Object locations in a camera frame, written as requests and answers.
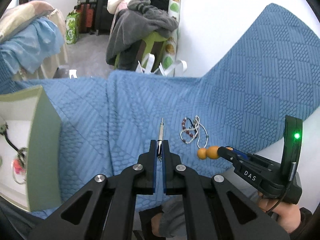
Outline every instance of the green shopping bag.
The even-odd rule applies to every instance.
[[[66,26],[66,42],[67,44],[75,44],[79,37],[80,13],[75,10],[67,16]]]

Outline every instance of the metal chain necklace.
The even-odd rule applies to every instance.
[[[180,131],[180,138],[181,140],[185,143],[185,144],[190,144],[192,143],[197,137],[198,137],[198,141],[197,141],[197,146],[198,148],[205,148],[207,146],[207,143],[208,143],[208,139],[209,139],[209,135],[207,133],[207,130],[204,128],[204,126],[200,123],[200,118],[198,115],[196,115],[193,123],[191,122],[191,126],[189,128],[186,128],[185,127],[185,123],[186,123],[186,120],[190,120],[189,118],[185,117],[182,121],[182,130]],[[204,147],[200,147],[199,146],[199,141],[200,141],[200,127],[203,128],[204,132],[205,132],[205,145]],[[191,140],[190,141],[186,141],[185,139],[183,139],[182,137],[182,134],[183,133],[186,133],[188,134],[190,137],[191,137]]]

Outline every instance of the carpet floor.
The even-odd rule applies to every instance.
[[[59,67],[55,78],[69,77],[75,73],[76,76],[103,77],[107,78],[113,70],[113,66],[106,63],[106,51],[108,46],[108,35],[80,34],[76,44],[68,44],[68,64]]]

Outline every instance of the red suitcase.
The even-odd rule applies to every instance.
[[[87,33],[93,28],[93,14],[95,4],[86,3],[79,4],[76,11],[81,14],[80,17],[80,29],[81,33]]]

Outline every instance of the gray blanket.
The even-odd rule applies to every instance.
[[[109,38],[106,62],[114,65],[116,55],[122,51],[128,52],[130,46],[157,31],[168,38],[170,32],[178,28],[178,22],[166,11],[150,5],[150,0],[132,0],[113,28]]]

